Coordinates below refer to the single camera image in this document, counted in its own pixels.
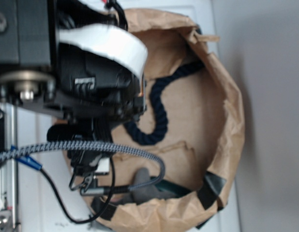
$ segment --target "blue connector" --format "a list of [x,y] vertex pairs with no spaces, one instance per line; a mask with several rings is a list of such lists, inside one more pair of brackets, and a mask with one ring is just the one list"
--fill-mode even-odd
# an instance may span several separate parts
[[[13,151],[13,150],[17,150],[17,148],[15,146],[11,146],[11,151]],[[41,170],[41,168],[42,168],[42,165],[40,163],[38,163],[37,161],[35,161],[30,156],[22,156],[21,158],[17,158],[15,160],[17,162],[27,165],[30,168],[35,169],[37,171]]]

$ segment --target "metal frame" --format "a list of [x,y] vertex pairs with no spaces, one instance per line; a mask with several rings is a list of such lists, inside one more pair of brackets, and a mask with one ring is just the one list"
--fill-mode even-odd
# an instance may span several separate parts
[[[5,112],[5,148],[9,149],[11,145],[17,146],[17,109],[10,104],[2,104],[0,107]],[[9,160],[0,169],[0,217],[7,220],[5,228],[0,229],[0,232],[21,231],[18,213],[18,164],[15,160]]]

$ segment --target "paper bag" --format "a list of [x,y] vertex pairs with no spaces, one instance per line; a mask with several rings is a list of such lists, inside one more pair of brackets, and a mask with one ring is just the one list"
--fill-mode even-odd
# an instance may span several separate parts
[[[140,146],[123,126],[113,132],[115,143],[135,146],[160,156],[165,179],[191,190],[168,200],[152,199],[141,205],[110,205],[98,221],[117,232],[184,232],[208,220],[226,206],[243,143],[241,93],[207,42],[218,37],[200,35],[188,17],[150,9],[126,10],[129,31],[148,48],[145,67],[147,99],[155,79],[171,75],[181,64],[200,59],[203,70],[171,83],[162,94],[169,120],[165,138],[155,146]],[[138,126],[150,133],[155,127],[150,102]],[[145,159],[114,156],[116,185],[132,182],[141,167],[155,176],[159,168]],[[99,177],[109,185],[110,176]]]

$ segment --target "white wall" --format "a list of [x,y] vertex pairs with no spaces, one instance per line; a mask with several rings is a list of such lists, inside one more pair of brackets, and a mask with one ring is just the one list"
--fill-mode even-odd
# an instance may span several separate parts
[[299,0],[214,0],[219,53],[245,103],[243,232],[299,232]]

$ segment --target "metal bracket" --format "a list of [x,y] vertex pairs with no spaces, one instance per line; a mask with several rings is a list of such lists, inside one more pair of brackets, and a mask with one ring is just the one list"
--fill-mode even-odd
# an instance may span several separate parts
[[[6,104],[1,104],[0,108],[0,134],[2,134],[0,136],[0,151],[2,151],[9,149],[11,145],[17,146],[17,111],[15,107]],[[20,232],[17,186],[17,163],[15,160],[9,160],[0,165],[0,225],[11,222],[12,226],[5,225],[0,231]]]
[[0,232],[13,232],[12,212],[0,211]]

